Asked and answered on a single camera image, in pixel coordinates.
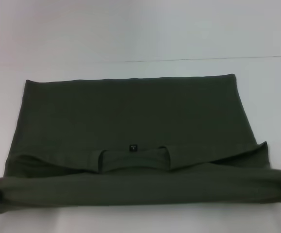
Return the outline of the dark green printed t-shirt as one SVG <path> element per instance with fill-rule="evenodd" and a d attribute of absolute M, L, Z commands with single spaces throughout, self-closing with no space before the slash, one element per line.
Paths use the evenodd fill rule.
<path fill-rule="evenodd" d="M 281 203 L 234 74 L 26 81 L 0 214 L 196 202 Z"/>

